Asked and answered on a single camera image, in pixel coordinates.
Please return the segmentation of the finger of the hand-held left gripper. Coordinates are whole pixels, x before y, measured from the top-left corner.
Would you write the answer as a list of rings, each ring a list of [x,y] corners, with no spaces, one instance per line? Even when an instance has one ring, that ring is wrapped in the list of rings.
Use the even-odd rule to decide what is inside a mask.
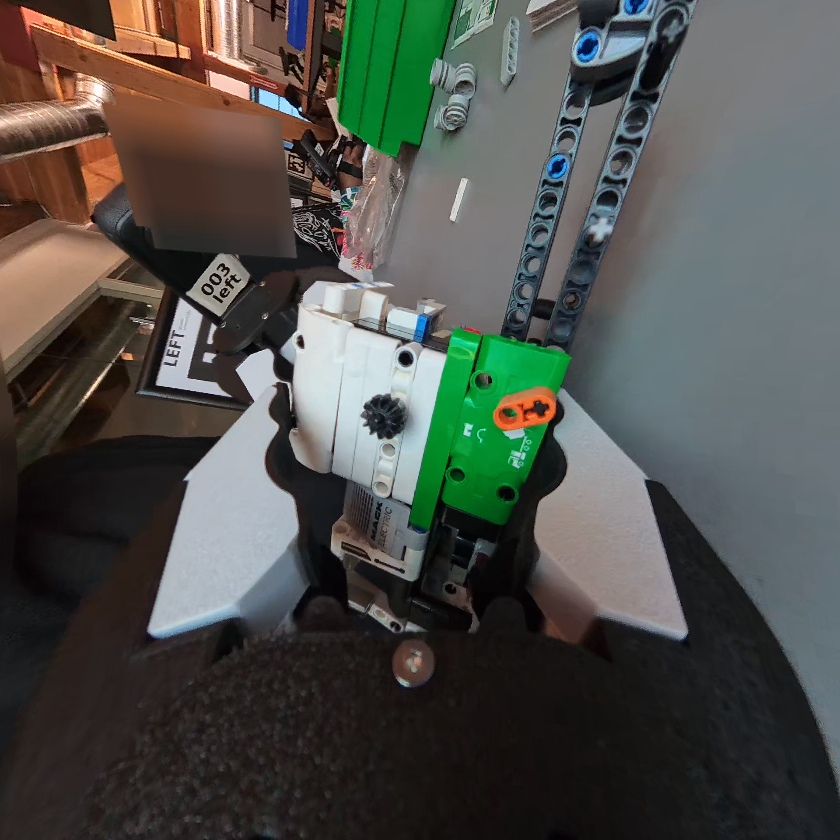
[[[247,355],[234,370],[234,399],[252,404],[277,384],[276,355],[265,349]]]

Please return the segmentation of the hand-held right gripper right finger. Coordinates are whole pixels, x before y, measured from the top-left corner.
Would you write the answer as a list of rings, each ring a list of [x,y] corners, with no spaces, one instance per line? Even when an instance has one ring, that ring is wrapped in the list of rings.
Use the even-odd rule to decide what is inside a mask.
[[[566,458],[538,504],[528,585],[547,635],[581,644],[600,621],[682,642],[688,626],[646,474],[564,389],[553,439]]]

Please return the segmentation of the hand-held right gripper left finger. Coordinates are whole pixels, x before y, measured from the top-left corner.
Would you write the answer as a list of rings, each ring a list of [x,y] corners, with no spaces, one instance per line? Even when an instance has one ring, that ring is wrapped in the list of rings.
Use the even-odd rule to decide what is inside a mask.
[[[266,388],[185,478],[148,635],[164,639],[239,622],[248,636],[275,631],[308,588],[295,501],[270,478]]]

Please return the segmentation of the white and green lego assembly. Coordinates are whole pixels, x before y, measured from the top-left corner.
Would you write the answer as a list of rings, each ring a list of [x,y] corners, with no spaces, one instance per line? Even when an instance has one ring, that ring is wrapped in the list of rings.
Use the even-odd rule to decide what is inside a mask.
[[[290,446],[344,482],[330,551],[350,608],[395,633],[477,627],[533,566],[527,508],[564,475],[545,442],[562,417],[562,349],[440,330],[445,307],[387,284],[329,282],[301,301]]]

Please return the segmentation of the person's arm black sleeve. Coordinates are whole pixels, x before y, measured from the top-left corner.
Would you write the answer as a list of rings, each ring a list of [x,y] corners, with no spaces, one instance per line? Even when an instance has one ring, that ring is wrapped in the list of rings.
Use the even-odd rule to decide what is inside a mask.
[[[219,437],[127,436],[39,458],[2,531],[2,670],[32,667]]]

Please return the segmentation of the clear plastic bag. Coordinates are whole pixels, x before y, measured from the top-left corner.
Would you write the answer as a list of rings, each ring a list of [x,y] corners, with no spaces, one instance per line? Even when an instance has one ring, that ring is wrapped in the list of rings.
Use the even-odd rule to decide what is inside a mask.
[[[352,276],[380,268],[392,252],[392,241],[406,185],[399,158],[367,146],[362,183],[342,199],[343,246],[339,267]]]

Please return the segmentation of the green plastic bin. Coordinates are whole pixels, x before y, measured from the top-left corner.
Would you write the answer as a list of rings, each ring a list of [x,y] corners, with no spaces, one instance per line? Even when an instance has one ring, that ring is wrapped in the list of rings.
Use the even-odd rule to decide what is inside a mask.
[[[422,142],[454,1],[349,1],[339,63],[338,120],[392,157]]]

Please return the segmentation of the green printed paper sheet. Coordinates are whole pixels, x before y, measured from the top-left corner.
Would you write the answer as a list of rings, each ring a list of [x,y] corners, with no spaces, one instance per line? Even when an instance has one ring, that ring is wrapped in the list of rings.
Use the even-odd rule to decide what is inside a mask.
[[[455,15],[451,48],[464,44],[473,35],[493,25],[498,1],[460,1]]]

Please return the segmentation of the silver metal duct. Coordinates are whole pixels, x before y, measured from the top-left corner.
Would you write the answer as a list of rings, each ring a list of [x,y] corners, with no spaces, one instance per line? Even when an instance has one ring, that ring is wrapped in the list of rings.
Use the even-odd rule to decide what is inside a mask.
[[[75,95],[67,101],[28,101],[1,107],[1,164],[31,154],[58,151],[109,135],[104,105],[112,85],[79,74]]]

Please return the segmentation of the dark grey lego beam frame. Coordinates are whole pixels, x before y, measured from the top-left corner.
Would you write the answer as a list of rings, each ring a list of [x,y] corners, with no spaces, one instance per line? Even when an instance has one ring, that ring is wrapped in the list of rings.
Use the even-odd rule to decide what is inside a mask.
[[[579,24],[550,153],[544,162],[501,335],[527,341],[546,321],[542,345],[569,352],[648,135],[686,39],[695,1],[579,2]],[[612,138],[555,302],[539,298],[586,119],[616,100]]]

